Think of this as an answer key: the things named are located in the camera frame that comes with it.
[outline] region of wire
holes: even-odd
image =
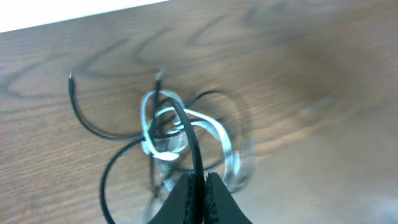
[[[158,104],[156,109],[160,108],[164,103],[170,103],[174,107],[179,118],[181,119],[181,123],[183,124],[185,133],[187,134],[188,143],[189,143],[191,151],[192,151],[192,161],[193,161],[193,167],[195,170],[196,183],[198,184],[198,186],[201,186],[201,185],[203,186],[203,189],[201,189],[201,190],[199,189],[199,191],[201,191],[200,194],[203,194],[204,193],[204,185],[200,184],[200,183],[205,182],[204,176],[203,176],[203,164],[201,161],[201,154],[200,154],[198,139],[195,136],[195,132],[193,130],[191,122],[190,122],[188,116],[185,114],[181,105],[173,98],[163,99]],[[109,224],[114,224],[115,222],[114,222],[114,220],[109,212],[108,206],[106,204],[105,188],[106,188],[106,179],[108,178],[108,174],[109,174],[113,164],[117,161],[117,159],[121,155],[123,155],[128,149],[130,149],[131,147],[135,146],[136,144],[140,143],[143,140],[144,140],[144,138],[140,138],[140,139],[137,139],[137,140],[129,143],[127,146],[124,146],[122,149],[119,150],[119,152],[117,152],[112,157],[112,159],[108,162],[108,165],[105,168],[104,174],[101,178],[101,185],[99,188],[99,199],[100,199],[103,215]]]
[[[105,197],[105,188],[106,188],[106,179],[108,178],[108,174],[113,166],[113,164],[119,159],[120,156],[122,156],[127,150],[129,150],[131,147],[135,146],[136,144],[140,143],[144,138],[136,139],[135,141],[129,143],[127,146],[124,146],[122,149],[117,152],[112,159],[108,162],[108,165],[106,165],[104,174],[102,175],[101,178],[101,185],[99,187],[99,200],[101,203],[101,209],[103,212],[103,215],[105,217],[106,222],[108,224],[115,224],[111,213],[109,212],[108,206],[106,204],[106,197]]]
[[[152,144],[154,147],[155,139],[160,139],[160,143],[162,145],[164,144],[164,141],[166,139],[169,140],[169,146],[165,147],[162,149],[161,147],[160,152],[156,150],[154,147],[154,156],[150,157],[150,179],[151,179],[151,188],[152,192],[154,194],[153,199],[151,200],[152,202],[159,197],[159,191],[162,187],[168,185],[171,186],[169,183],[169,179],[171,176],[173,176],[174,172],[179,172],[179,173],[194,173],[196,177],[196,183],[203,183],[204,182],[204,177],[203,173],[204,172],[209,172],[216,167],[218,167],[222,163],[226,163],[225,167],[225,172],[224,172],[224,177],[223,181],[227,185],[228,189],[230,192],[237,192],[241,188],[243,188],[247,181],[248,181],[248,176],[244,177],[238,177],[238,183],[234,185],[230,185],[233,175],[239,173],[241,170],[241,159],[239,158],[241,154],[236,151],[235,146],[231,145],[231,140],[234,142],[236,141],[237,144],[241,149],[243,149],[246,145],[245,143],[242,143],[242,141],[239,141],[239,139],[234,138],[233,135],[230,133],[227,133],[225,128],[219,123],[220,119],[213,119],[209,117],[203,117],[205,115],[190,111],[187,108],[191,108],[194,106],[194,104],[203,96],[209,95],[209,94],[222,94],[226,95],[230,100],[236,104],[238,113],[239,113],[239,119],[237,121],[239,122],[239,133],[240,135],[243,136],[244,139],[249,139],[249,133],[251,131],[251,119],[249,116],[249,111],[248,107],[244,104],[243,101],[238,101],[239,96],[231,93],[230,91],[226,90],[210,90],[203,92],[199,94],[197,97],[195,97],[192,101],[189,101],[187,104],[183,104],[182,100],[180,97],[169,90],[160,90],[161,88],[161,77],[163,75],[164,71],[160,71],[159,73],[156,74],[156,81],[155,81],[155,90],[152,92],[148,92],[144,97],[143,101],[141,102],[141,116],[145,114],[145,106],[146,106],[146,101],[149,99],[149,97],[153,94],[155,94],[154,97],[154,105],[155,108],[152,112],[152,121],[146,121],[145,117],[142,117],[142,133],[136,133],[136,134],[115,134],[115,133],[110,133],[107,131],[104,131],[100,129],[99,127],[95,126],[91,122],[89,122],[81,113],[80,108],[78,106],[77,98],[76,98],[76,90],[75,90],[75,81],[70,74],[69,76],[69,95],[70,95],[70,101],[72,104],[73,111],[78,118],[79,122],[82,124],[84,128],[86,128],[89,132],[93,133],[94,135],[111,140],[111,141],[132,141],[129,143],[127,146],[123,147],[120,149],[118,153],[116,153],[112,159],[109,161],[108,165],[105,168],[104,174],[101,179],[101,186],[100,186],[100,200],[101,200],[101,208],[103,210],[104,217],[108,223],[114,223],[110,212],[108,210],[107,204],[106,204],[106,199],[105,199],[105,186],[106,186],[106,178],[108,176],[108,173],[110,169],[112,168],[113,164],[117,161],[117,159],[125,153],[128,149],[131,147],[135,146],[136,144],[140,143],[143,146],[143,149],[147,147],[147,145]],[[167,97],[159,102],[159,94],[166,95]],[[161,107],[165,103],[170,103],[172,105],[171,108],[164,108],[161,111],[157,112],[157,110],[161,109]],[[165,119],[160,119],[158,122],[157,118],[161,118],[162,113],[166,111],[174,111],[175,114],[165,118]],[[195,116],[198,116],[201,119],[189,119],[186,113],[194,114]],[[177,122],[174,122],[174,128],[171,129],[169,132],[164,133],[163,132],[163,127],[166,124],[171,123],[174,119],[177,120]],[[224,159],[218,159],[214,163],[212,163],[210,166],[203,168],[203,164],[201,161],[201,154],[200,154],[200,149],[199,149],[199,144],[198,144],[198,139],[195,135],[195,132],[193,130],[192,125],[199,125],[203,127],[205,130],[207,130],[210,134],[212,134],[217,140],[221,142],[221,145],[223,146],[223,154],[224,154]],[[168,163],[168,171],[166,171],[165,176],[160,183],[160,185],[155,185],[155,157],[158,157],[159,154],[161,155],[172,155],[172,156],[177,156],[175,152],[179,152],[182,149],[184,149],[187,146],[187,143],[183,143],[184,139],[182,137],[185,136],[186,139],[188,140],[188,145],[190,146],[192,150],[192,160],[193,160],[193,168],[194,169],[184,169],[178,166],[179,162],[177,163]],[[252,164],[249,164],[248,171],[246,173],[250,173],[252,171]]]

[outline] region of tangled cable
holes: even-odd
[[[164,71],[161,70],[156,74],[155,90],[146,93],[141,101],[140,118],[142,125],[142,132],[136,134],[114,134],[109,133],[95,126],[89,122],[80,112],[76,94],[75,81],[72,75],[69,76],[69,95],[73,111],[81,125],[89,132],[103,139],[111,141],[132,141],[127,146],[120,149],[116,153],[105,168],[100,186],[100,201],[103,214],[108,223],[114,223],[111,214],[108,210],[105,198],[105,185],[109,171],[116,160],[138,143],[141,143],[143,151],[150,155],[150,182],[152,191],[154,193],[153,200],[159,197],[159,191],[165,187],[169,192],[174,186],[174,181],[171,179],[175,173],[191,173],[194,172],[199,178],[198,181],[203,180],[203,173],[209,172],[220,164],[224,163],[223,182],[230,192],[237,192],[242,189],[248,182],[253,171],[253,141],[250,136],[251,119],[247,106],[243,101],[239,101],[239,97],[231,92],[225,90],[211,90],[206,91],[192,101],[184,104],[182,99],[170,90],[161,90],[161,78]],[[201,97],[209,94],[223,94],[230,98],[237,106],[239,112],[239,124],[234,131],[227,131],[220,123],[220,119],[211,118],[203,113],[190,110],[195,102]],[[162,101],[159,101],[160,95],[166,96]],[[146,118],[147,102],[153,96],[155,108],[152,112],[151,119]],[[172,116],[164,118],[168,113],[174,112]],[[188,114],[196,116],[197,119],[189,119]],[[166,124],[170,124],[173,120],[173,128],[164,133]],[[193,126],[198,126],[210,133],[217,141],[221,143],[223,148],[224,159],[218,159],[208,167],[203,167],[201,163],[201,154],[199,150],[198,140],[193,132]],[[176,165],[173,162],[180,157],[180,152],[189,146],[192,150],[193,168],[186,169]],[[155,184],[155,163],[158,162],[163,169],[160,169],[161,175],[164,177],[160,185]]]

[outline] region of white wall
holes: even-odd
[[[167,0],[3,0],[0,32],[90,16]]]

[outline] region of cable end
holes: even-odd
[[[158,73],[155,74],[155,79],[156,81],[159,81],[162,79],[162,76],[164,74],[165,68],[162,68]]]

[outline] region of wooden table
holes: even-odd
[[[0,221],[104,223],[99,179],[125,143],[79,124],[69,74],[88,119],[130,133],[141,130],[141,98],[166,67],[165,88],[186,99],[227,88],[246,100],[257,172],[237,202],[254,223],[384,223],[360,209],[378,201],[355,194],[385,195],[392,211],[398,206],[393,188],[381,187],[396,188],[398,179],[397,7],[383,0],[171,0],[0,34]],[[340,145],[331,155],[333,144]],[[110,174],[118,223],[142,220],[148,162],[137,146]],[[352,164],[358,167],[348,172]],[[358,176],[364,182],[348,183]],[[350,188],[358,183],[367,191]],[[385,210],[380,217],[389,217]]]

